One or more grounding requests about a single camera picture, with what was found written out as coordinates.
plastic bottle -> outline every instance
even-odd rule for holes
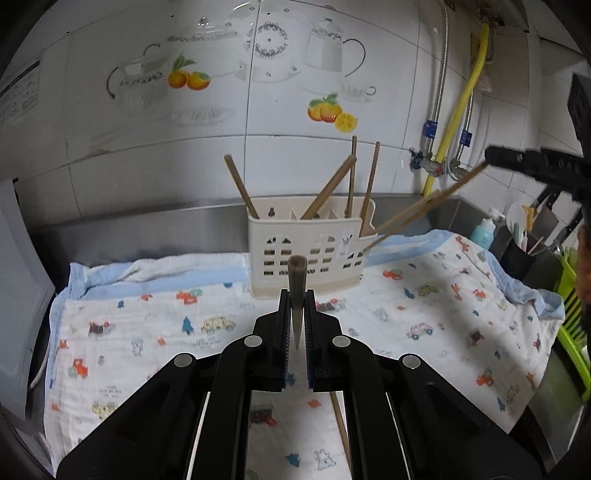
[[[477,225],[470,236],[476,245],[488,250],[495,239],[495,222],[489,218],[483,218],[480,225]]]

cartoon animal print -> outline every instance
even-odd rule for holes
[[[273,418],[272,405],[253,405],[249,419],[251,423],[266,423],[269,427],[277,425],[276,419]]]
[[[484,339],[485,337],[483,334],[480,333],[479,329],[473,330],[468,334],[468,344],[471,346],[478,345],[478,342]]]
[[[390,321],[390,317],[388,316],[388,313],[383,308],[378,308],[377,310],[374,310],[374,315],[377,318],[379,318],[382,322],[389,322]]]
[[[460,244],[460,247],[462,247],[462,252],[467,252],[468,250],[470,250],[470,245],[468,245],[468,244],[465,244],[465,243],[462,241],[462,237],[461,237],[461,236],[459,236],[459,235],[458,235],[458,236],[456,237],[456,242]]]
[[[96,413],[101,420],[106,419],[116,409],[117,409],[117,406],[113,402],[109,402],[107,404],[101,404],[98,402],[94,402],[92,404],[92,413]]]
[[[426,297],[430,293],[439,293],[439,288],[431,287],[429,285],[423,285],[422,287],[418,288],[417,293],[419,297]]]
[[[345,308],[345,301],[338,299],[330,299],[325,303],[316,302],[316,310],[318,312],[336,312]]]
[[[144,340],[141,338],[131,340],[131,352],[134,356],[141,356],[142,351],[144,351]]]
[[[432,335],[433,334],[433,327],[428,323],[419,323],[410,329],[407,333],[408,338],[412,338],[413,340],[418,340],[423,335]]]
[[[324,449],[319,452],[314,452],[316,460],[318,460],[318,470],[324,470],[325,468],[335,466],[336,462],[330,457],[329,453],[326,453]]]
[[[68,369],[68,375],[70,378],[88,377],[88,367],[84,366],[83,358],[75,358],[72,362],[72,366]]]
[[[385,278],[391,278],[392,280],[402,280],[404,278],[402,276],[402,270],[384,270],[382,275]]]
[[[231,320],[227,320],[226,317],[212,317],[203,322],[201,331],[202,333],[211,335],[216,330],[222,329],[226,330],[227,332],[231,332],[235,327],[236,323],[232,322]]]
[[[536,389],[536,386],[535,386],[535,383],[534,383],[534,377],[535,377],[535,374],[532,374],[532,373],[529,373],[529,372],[528,372],[528,373],[527,373],[527,375],[526,375],[525,377],[527,378],[527,381],[528,381],[528,382],[530,383],[530,385],[531,385],[531,391],[532,391],[532,392],[535,392],[535,389]]]
[[[483,385],[487,385],[488,387],[492,387],[495,381],[492,378],[492,371],[487,368],[484,370],[484,373],[476,379],[476,383],[479,387]]]
[[[197,297],[191,295],[191,293],[187,293],[184,291],[180,291],[177,293],[177,300],[182,300],[185,305],[192,305],[193,303],[197,303]]]
[[[482,301],[486,298],[486,293],[484,293],[482,290],[476,289],[472,293],[474,294],[474,296],[476,297],[476,299],[478,301]]]
[[[88,335],[91,333],[95,335],[103,335],[104,333],[111,333],[115,330],[115,325],[109,322],[103,322],[102,325],[97,325],[95,322],[90,322],[90,328],[88,329]]]
[[[293,465],[296,468],[300,467],[300,455],[298,453],[290,453],[285,458],[289,461],[290,465]]]
[[[191,325],[191,320],[189,320],[188,317],[185,317],[183,319],[183,327],[181,328],[181,330],[183,332],[185,332],[187,335],[191,335],[193,333],[193,331],[195,330],[193,328],[193,325]]]
[[[453,290],[453,292],[454,292],[454,294],[455,294],[453,297],[454,297],[454,298],[455,298],[457,301],[462,301],[462,297],[460,296],[460,290],[461,290],[461,288],[457,286],[457,283],[454,283],[454,284],[452,285],[452,290]]]
[[[517,395],[519,394],[519,385],[515,384],[509,387],[509,390],[507,390],[507,405],[511,405],[514,401],[515,398],[517,397]]]
[[[533,345],[535,346],[535,349],[538,351],[538,353],[540,353],[540,348],[542,346],[542,342],[540,340],[540,334],[538,333],[538,339],[533,343]]]

metal screw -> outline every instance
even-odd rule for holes
[[[402,364],[407,368],[418,368],[421,366],[421,359],[415,355],[407,355],[402,359]]]
[[[174,364],[179,367],[188,367],[193,362],[193,358],[188,353],[181,353],[174,357]]]
[[[244,339],[244,345],[254,348],[262,343],[262,338],[258,335],[249,335]]]
[[[338,335],[335,338],[333,338],[333,345],[344,348],[346,346],[351,345],[351,340],[349,339],[349,337],[346,337],[345,335]]]

